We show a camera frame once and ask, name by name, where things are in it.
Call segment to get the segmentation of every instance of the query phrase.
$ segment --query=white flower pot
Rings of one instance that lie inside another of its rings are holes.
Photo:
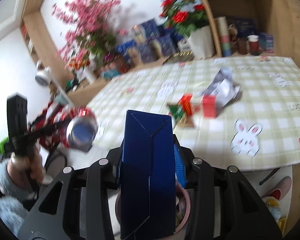
[[[214,52],[214,45],[210,26],[202,27],[191,33],[188,38],[193,54],[196,58],[210,58]]]
[[[97,78],[94,75],[94,73],[92,72],[92,70],[88,67],[85,67],[83,69],[82,75],[88,80],[88,82],[90,84],[92,84],[93,82],[95,82],[97,80]]]

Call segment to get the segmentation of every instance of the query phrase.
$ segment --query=crumpled paper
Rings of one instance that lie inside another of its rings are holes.
[[[223,108],[240,91],[240,86],[234,85],[232,76],[231,68],[222,67],[214,77],[212,83],[200,92],[199,95],[216,96],[216,108]]]

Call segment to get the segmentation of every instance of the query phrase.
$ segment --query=silver bolt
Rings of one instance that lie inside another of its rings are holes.
[[[196,165],[200,165],[200,164],[202,163],[202,159],[200,159],[200,158],[194,158],[194,159],[192,160],[192,162],[193,162],[194,164],[196,164]]]
[[[103,158],[103,159],[100,159],[100,160],[99,160],[99,164],[100,164],[100,165],[107,165],[108,162],[109,162],[109,161],[108,161],[106,158]]]
[[[236,166],[230,166],[229,171],[232,173],[236,173],[238,171],[238,168]]]
[[[63,171],[63,173],[68,174],[72,171],[72,168],[70,166],[66,166],[63,168],[62,171]]]

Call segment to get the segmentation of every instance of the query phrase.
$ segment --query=tablecloth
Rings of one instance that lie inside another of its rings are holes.
[[[300,69],[285,57],[217,58],[119,76],[88,104],[100,125],[94,143],[107,150],[119,147],[128,109],[168,114],[167,103],[178,102],[184,93],[198,95],[221,67],[232,69],[241,98],[215,119],[195,115],[195,128],[177,126],[180,144],[223,169],[236,165],[252,171],[300,163]],[[251,143],[257,149],[254,157],[243,150]]]

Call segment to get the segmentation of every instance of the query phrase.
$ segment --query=rabbit illustration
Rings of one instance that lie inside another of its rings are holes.
[[[278,73],[269,73],[268,76],[272,78],[279,87],[284,88],[285,86],[289,86],[290,83],[285,81]]]
[[[231,141],[232,152],[254,157],[260,149],[257,135],[262,131],[263,125],[258,122],[248,130],[246,121],[238,119],[234,124],[234,128],[237,133]]]

